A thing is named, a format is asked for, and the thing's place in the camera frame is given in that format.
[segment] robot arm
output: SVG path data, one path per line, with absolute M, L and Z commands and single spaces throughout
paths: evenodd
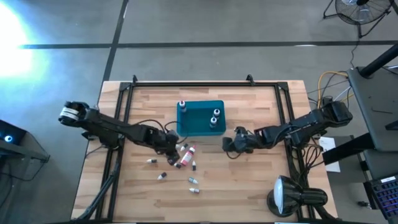
M 172 130 L 165 132 L 144 124 L 126 124 L 101 114 L 83 102 L 67 101 L 58 120 L 66 126 L 85 129 L 83 136 L 86 138 L 98 136 L 100 142 L 110 149 L 118 148 L 125 136 L 134 144 L 154 149 L 157 154 L 165 154 L 170 165 L 180 159 L 175 149 L 178 136 Z
M 223 150 L 252 153 L 253 149 L 271 149 L 287 137 L 291 138 L 293 146 L 304 147 L 314 134 L 325 134 L 329 127 L 346 126 L 352 119 L 353 115 L 344 103 L 333 101 L 289 123 L 256 129 L 254 134 L 244 127 L 237 127 L 234 140 L 223 139 Z

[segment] pink bottle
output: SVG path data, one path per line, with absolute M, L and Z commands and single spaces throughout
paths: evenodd
M 185 153 L 184 157 L 182 157 L 181 164 L 186 166 L 189 161 L 192 159 L 193 154 L 195 153 L 195 146 L 192 146 L 187 153 Z

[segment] wooden table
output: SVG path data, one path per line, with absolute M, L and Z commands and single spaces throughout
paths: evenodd
M 295 117 L 307 114 L 310 106 L 304 82 L 287 82 Z M 98 106 L 108 116 L 114 116 L 119 84 L 105 82 L 103 85 Z M 233 137 L 236 126 L 253 130 L 280 124 L 274 89 L 255 86 L 135 88 L 129 123 L 156 119 L 165 124 L 176 120 L 176 102 L 179 100 L 223 100 L 227 123 L 224 136 Z M 285 117 L 288 118 L 285 101 L 283 103 Z M 115 222 L 286 222 L 297 219 L 295 215 L 276 217 L 266 205 L 266 196 L 273 189 L 278 175 L 289 176 L 283 143 L 271 150 L 255 150 L 253 154 L 242 154 L 238 159 L 231 160 L 221 149 L 221 136 L 192 137 L 186 142 L 197 145 L 195 172 L 190 166 L 178 170 L 152 149 L 126 141 Z M 91 142 L 88 151 L 98 146 L 98 142 Z M 104 149 L 90 154 L 85 160 L 73 218 L 81 215 L 98 193 L 105 158 Z M 150 158 L 158 159 L 158 163 L 147 164 L 146 160 Z M 166 172 L 167 177 L 157 180 L 162 172 Z M 189 177 L 194 177 L 199 184 L 189 183 Z M 325 166 L 312 168 L 308 181 L 311 187 L 321 188 L 328 194 L 325 208 L 337 217 Z M 200 194 L 192 194 L 188 190 L 190 187 L 200 189 Z

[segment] teal tray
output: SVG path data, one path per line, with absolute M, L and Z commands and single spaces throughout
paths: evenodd
M 177 133 L 180 136 L 217 136 L 226 130 L 225 109 L 222 100 L 186 101 L 187 111 L 181 112 L 177 102 Z M 220 110 L 215 128 L 210 128 L 210 119 L 215 109 Z

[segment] lamp head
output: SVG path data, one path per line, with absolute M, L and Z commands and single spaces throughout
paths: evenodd
M 328 201 L 327 194 L 321 189 L 303 189 L 292 179 L 280 175 L 274 189 L 268 193 L 269 210 L 279 217 L 287 217 L 302 205 L 323 206 Z

